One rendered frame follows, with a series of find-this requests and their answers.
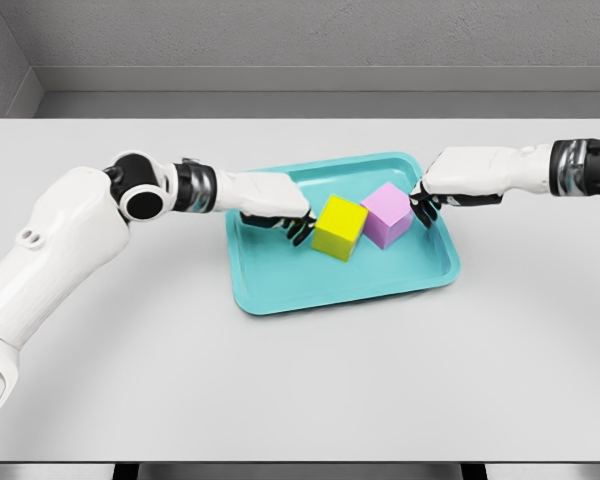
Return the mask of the yellow cube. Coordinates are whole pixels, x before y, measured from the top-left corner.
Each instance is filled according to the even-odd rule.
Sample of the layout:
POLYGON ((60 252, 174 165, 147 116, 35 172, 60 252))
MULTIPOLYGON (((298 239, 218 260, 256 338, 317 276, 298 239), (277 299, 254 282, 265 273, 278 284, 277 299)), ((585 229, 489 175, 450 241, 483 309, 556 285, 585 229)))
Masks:
POLYGON ((331 195, 313 233, 311 247, 348 262, 364 229, 368 210, 356 203, 331 195))

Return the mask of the teal tray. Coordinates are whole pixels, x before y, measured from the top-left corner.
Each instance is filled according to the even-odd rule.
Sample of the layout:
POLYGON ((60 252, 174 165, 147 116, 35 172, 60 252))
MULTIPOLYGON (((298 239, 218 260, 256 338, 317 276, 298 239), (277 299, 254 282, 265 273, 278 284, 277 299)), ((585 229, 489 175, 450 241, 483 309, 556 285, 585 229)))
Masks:
MULTIPOLYGON (((386 182, 411 192, 422 174, 418 161, 402 152, 376 153, 281 167, 298 184, 313 211, 330 195, 359 202, 386 182)), ((349 261, 320 253, 309 241, 292 246, 283 229, 244 224, 237 211, 226 215, 233 295, 254 315, 331 305, 427 290, 452 283, 460 260, 443 220, 420 222, 387 249, 362 238, 349 261)))

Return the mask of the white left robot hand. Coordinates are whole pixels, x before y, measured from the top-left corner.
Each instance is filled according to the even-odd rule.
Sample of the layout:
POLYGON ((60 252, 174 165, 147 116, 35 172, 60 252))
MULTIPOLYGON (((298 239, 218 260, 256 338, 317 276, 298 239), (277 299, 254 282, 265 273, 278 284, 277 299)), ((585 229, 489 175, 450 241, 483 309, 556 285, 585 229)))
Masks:
POLYGON ((317 222, 298 185, 285 173, 247 172, 237 176, 240 218, 246 225, 282 228, 294 247, 303 243, 317 222))

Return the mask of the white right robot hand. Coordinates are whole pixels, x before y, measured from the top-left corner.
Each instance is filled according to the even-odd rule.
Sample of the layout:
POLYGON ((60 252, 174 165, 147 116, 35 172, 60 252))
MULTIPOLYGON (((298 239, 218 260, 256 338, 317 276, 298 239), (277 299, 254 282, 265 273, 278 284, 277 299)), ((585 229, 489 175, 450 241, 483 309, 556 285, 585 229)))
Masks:
POLYGON ((409 194, 415 217, 430 228, 443 205, 498 205, 504 195, 504 170, 496 147, 444 149, 409 194))

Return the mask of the pink cube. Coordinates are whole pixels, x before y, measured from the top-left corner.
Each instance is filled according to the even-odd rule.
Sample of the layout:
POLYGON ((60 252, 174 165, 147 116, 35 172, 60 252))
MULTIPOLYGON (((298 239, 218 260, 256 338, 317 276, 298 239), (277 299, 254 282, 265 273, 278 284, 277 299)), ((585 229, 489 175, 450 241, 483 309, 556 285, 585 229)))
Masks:
POLYGON ((367 210, 363 233, 382 250, 405 234, 414 220, 410 199, 386 182, 360 202, 367 210))

